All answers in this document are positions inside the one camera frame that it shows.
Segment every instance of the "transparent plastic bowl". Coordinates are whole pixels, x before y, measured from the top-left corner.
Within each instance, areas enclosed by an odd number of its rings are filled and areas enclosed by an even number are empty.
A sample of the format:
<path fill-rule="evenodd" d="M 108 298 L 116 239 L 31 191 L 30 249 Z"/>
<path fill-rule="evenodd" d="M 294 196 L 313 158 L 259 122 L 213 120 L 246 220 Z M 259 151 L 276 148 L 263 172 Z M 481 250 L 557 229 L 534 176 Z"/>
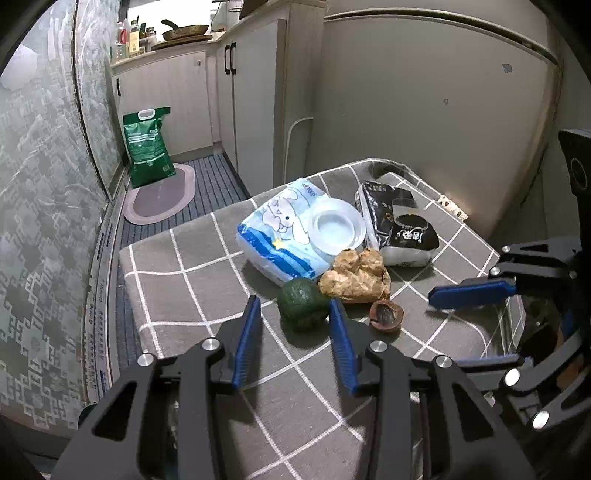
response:
<path fill-rule="evenodd" d="M 365 238 L 365 222 L 352 205 L 339 199 L 327 199 L 314 204 L 308 236 L 317 249 L 328 255 L 338 255 L 361 245 Z"/>

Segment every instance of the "green fruit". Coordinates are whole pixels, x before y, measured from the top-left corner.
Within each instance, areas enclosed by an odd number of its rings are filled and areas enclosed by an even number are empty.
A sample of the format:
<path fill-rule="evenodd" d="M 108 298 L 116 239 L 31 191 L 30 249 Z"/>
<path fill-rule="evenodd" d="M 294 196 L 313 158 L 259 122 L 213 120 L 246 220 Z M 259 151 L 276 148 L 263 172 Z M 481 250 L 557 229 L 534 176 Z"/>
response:
<path fill-rule="evenodd" d="M 330 299 L 309 278 L 294 278 L 281 287 L 277 307 L 292 330 L 311 330 L 324 322 L 329 314 Z"/>

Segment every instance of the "blue gripper pad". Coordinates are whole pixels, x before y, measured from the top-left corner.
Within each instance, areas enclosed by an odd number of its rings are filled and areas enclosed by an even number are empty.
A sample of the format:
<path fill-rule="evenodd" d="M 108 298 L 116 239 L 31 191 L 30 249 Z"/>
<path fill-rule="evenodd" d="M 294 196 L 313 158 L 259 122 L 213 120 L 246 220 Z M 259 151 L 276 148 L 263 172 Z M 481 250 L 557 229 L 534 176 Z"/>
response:
<path fill-rule="evenodd" d="M 234 359 L 234 374 L 232 376 L 232 386 L 234 388 L 241 387 L 246 381 L 252 357 L 259 347 L 262 320 L 261 301 L 258 297 L 254 297 L 252 301 L 248 302 L 243 314 L 244 317 L 246 317 L 245 323 Z"/>
<path fill-rule="evenodd" d="M 330 301 L 330 340 L 339 369 L 341 383 L 355 395 L 359 387 L 357 356 L 351 345 L 343 313 L 337 300 Z"/>
<path fill-rule="evenodd" d="M 469 278 L 459 285 L 435 287 L 429 304 L 439 310 L 479 307 L 501 303 L 516 293 L 515 282 L 507 278 Z"/>

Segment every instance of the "white cable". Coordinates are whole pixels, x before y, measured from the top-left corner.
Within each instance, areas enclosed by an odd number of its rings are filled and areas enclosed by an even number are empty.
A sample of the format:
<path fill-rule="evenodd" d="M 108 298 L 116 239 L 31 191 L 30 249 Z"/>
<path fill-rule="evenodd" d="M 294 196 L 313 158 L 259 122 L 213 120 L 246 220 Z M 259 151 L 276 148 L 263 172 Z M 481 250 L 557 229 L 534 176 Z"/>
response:
<path fill-rule="evenodd" d="M 300 118 L 300 119 L 296 120 L 295 122 L 293 122 L 291 124 L 290 129 L 287 131 L 287 145 L 285 146 L 285 159 L 283 161 L 283 183 L 287 183 L 287 156 L 289 155 L 289 152 L 290 152 L 291 131 L 300 122 L 303 122 L 304 120 L 313 120 L 313 119 L 314 119 L 313 116 L 305 116 L 304 118 Z"/>

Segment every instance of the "floor mat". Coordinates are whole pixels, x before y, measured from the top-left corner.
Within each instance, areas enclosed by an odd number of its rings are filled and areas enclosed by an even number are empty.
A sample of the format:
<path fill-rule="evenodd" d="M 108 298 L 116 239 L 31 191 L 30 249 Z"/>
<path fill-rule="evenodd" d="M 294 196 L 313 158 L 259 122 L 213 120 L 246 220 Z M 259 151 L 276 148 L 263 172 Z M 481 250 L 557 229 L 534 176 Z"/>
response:
<path fill-rule="evenodd" d="M 123 213 L 134 225 L 160 222 L 183 210 L 195 197 L 195 170 L 175 163 L 176 175 L 128 190 Z"/>

